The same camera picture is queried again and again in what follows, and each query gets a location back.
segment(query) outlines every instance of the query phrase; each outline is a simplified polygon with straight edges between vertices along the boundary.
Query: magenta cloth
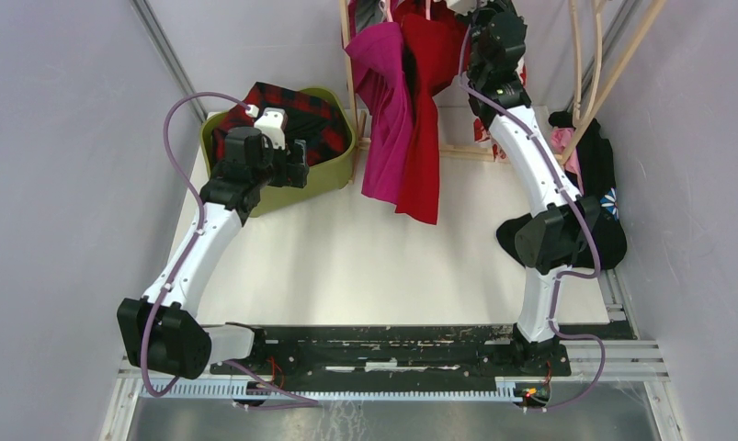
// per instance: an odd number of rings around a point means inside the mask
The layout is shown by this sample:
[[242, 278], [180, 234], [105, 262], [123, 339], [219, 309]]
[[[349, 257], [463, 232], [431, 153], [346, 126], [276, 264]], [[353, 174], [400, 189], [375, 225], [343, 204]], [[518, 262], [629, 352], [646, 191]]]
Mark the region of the magenta cloth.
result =
[[352, 59], [355, 91], [371, 114], [363, 194], [396, 204], [414, 127], [412, 99], [402, 68], [401, 27], [394, 22], [370, 26], [345, 51]]
[[[563, 149], [566, 148], [566, 145], [572, 140], [573, 136], [574, 129], [565, 128], [553, 130], [552, 135], [550, 136], [552, 149], [556, 153], [563, 153]], [[569, 161], [566, 161], [566, 164], [563, 165], [563, 170], [577, 175], [577, 186], [580, 187], [581, 192], [584, 191], [583, 174], [580, 172], [580, 160], [577, 158], [576, 149], [572, 153], [572, 156], [569, 156]]]

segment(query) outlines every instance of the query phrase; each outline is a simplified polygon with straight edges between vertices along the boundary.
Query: wooden rack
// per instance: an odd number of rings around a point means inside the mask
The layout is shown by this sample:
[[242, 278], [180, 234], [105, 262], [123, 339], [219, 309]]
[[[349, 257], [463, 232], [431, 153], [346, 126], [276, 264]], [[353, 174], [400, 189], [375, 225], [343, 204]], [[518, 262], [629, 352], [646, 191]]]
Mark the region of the wooden rack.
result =
[[[350, 0], [337, 0], [339, 2], [339, 9], [341, 12], [341, 25], [342, 25], [342, 44], [344, 47], [346, 47], [350, 42], [350, 35], [349, 35], [349, 16], [347, 14], [347, 4]], [[610, 72], [609, 77], [607, 78], [607, 81], [603, 85], [593, 85], [593, 87], [596, 87], [596, 93], [594, 97], [593, 105], [590, 107], [589, 111], [583, 116], [582, 120], [580, 121], [579, 128], [574, 132], [574, 136], [572, 137], [572, 140], [569, 142], [569, 144], [566, 146], [566, 148], [563, 150], [561, 154], [556, 154], [556, 158], [558, 159], [560, 164], [564, 164], [566, 161], [569, 160], [569, 158], [572, 156], [574, 149], [576, 148], [577, 143], [582, 139], [583, 134], [585, 133], [585, 129], [590, 125], [591, 121], [596, 117], [596, 113], [598, 110], [604, 105], [604, 102], [607, 100], [607, 96], [609, 95], [609, 92], [612, 91], [612, 88], [615, 86], [615, 83], [620, 78], [620, 75], [625, 70], [626, 66], [628, 65], [631, 57], [633, 57], [634, 53], [636, 52], [637, 48], [639, 47], [641, 41], [644, 39], [645, 35], [647, 35], [647, 31], [650, 29], [650, 26], [653, 24], [655, 19], [658, 17], [658, 14], [661, 12], [661, 9], [663, 9], [664, 4], [666, 3], [666, 0], [646, 0], [649, 1], [650, 4], [647, 6], [647, 9], [644, 12], [644, 15], [641, 18], [641, 21], [639, 23], [639, 26], [634, 31], [633, 35], [631, 36], [630, 40], [628, 41], [625, 49], [620, 54], [618, 61], [615, 65], [615, 68]], [[596, 15], [598, 16], [597, 22], [600, 22], [600, 14], [602, 9], [604, 8], [604, 5], [606, 3], [606, 0], [598, 0], [596, 2]], [[571, 14], [572, 14], [572, 20], [573, 20], [573, 28], [576, 28], [576, 3], [571, 2]], [[575, 45], [578, 46], [579, 39], [575, 39]], [[347, 89], [349, 91], [349, 106], [352, 109], [352, 118], [353, 118], [353, 124], [354, 127], [357, 129], [358, 134], [358, 146], [360, 150], [368, 150], [370, 145], [370, 138], [365, 137], [365, 129], [366, 129], [366, 120], [367, 120], [367, 113], [366, 110], [360, 110], [358, 111], [358, 99], [356, 97], [355, 93], [355, 84], [353, 82], [353, 76], [352, 76], [352, 62], [350, 61], [349, 56], [345, 53], [345, 67], [346, 67], [346, 80], [347, 80]], [[445, 157], [453, 157], [453, 158], [462, 158], [462, 159], [472, 159], [472, 160], [478, 160], [478, 161], [494, 161], [494, 155], [493, 151], [488, 148], [478, 147], [476, 145], [451, 145], [444, 142], [441, 142], [439, 144], [439, 152], [442, 156]], [[358, 164], [358, 157], [359, 153], [355, 155], [355, 165]]]

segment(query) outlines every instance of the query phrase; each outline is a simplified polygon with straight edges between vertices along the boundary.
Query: white platform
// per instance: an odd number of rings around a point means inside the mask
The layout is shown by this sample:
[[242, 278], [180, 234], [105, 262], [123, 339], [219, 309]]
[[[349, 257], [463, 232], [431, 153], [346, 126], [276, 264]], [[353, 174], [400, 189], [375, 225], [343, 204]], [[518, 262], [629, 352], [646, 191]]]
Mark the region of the white platform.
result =
[[[361, 175], [355, 185], [250, 219], [214, 270], [199, 322], [515, 322], [524, 271], [494, 236], [504, 220], [528, 212], [512, 166], [443, 158], [441, 176], [437, 226], [360, 195]], [[207, 180], [201, 153], [192, 179], [197, 188]], [[175, 245], [195, 209], [187, 196]], [[608, 322], [595, 281], [568, 279], [559, 311], [564, 323]]]

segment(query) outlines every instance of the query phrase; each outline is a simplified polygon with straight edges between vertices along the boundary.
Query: plaid fabric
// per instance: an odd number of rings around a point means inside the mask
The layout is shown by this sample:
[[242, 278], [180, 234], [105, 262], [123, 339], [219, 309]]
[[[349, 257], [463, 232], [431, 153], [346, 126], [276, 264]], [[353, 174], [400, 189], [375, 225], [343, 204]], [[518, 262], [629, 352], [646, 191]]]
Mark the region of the plaid fabric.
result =
[[[284, 109], [288, 114], [285, 138], [306, 141], [309, 166], [334, 159], [349, 147], [349, 129], [341, 111], [321, 98], [277, 85], [255, 83], [244, 102], [257, 106], [260, 113], [266, 107]], [[253, 120], [243, 107], [232, 108], [211, 133], [211, 149], [207, 152], [210, 164], [214, 166], [225, 156], [225, 137], [230, 129], [252, 125]]]

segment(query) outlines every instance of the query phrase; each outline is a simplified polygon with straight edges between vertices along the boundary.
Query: black cloth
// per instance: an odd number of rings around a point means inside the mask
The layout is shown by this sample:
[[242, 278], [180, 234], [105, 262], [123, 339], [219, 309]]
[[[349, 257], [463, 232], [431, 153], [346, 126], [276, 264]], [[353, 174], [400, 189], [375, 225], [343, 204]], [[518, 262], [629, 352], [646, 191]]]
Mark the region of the black cloth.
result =
[[[549, 123], [554, 127], [573, 127], [572, 115], [567, 112], [555, 112], [550, 115]], [[620, 225], [617, 202], [617, 183], [615, 180], [615, 165], [612, 158], [612, 144], [601, 137], [601, 125], [595, 119], [585, 131], [582, 140], [577, 144], [577, 156], [580, 160], [580, 172], [583, 178], [584, 196], [598, 195], [601, 200], [601, 210], [596, 224], [593, 227], [593, 238], [598, 249], [602, 269], [612, 269], [617, 266], [628, 250], [626, 233]], [[573, 184], [577, 185], [576, 175], [566, 174]], [[526, 214], [517, 219], [504, 222], [496, 231], [496, 239], [501, 247], [517, 262], [515, 234], [531, 220]], [[590, 247], [577, 254], [574, 266], [593, 268], [593, 256]]]

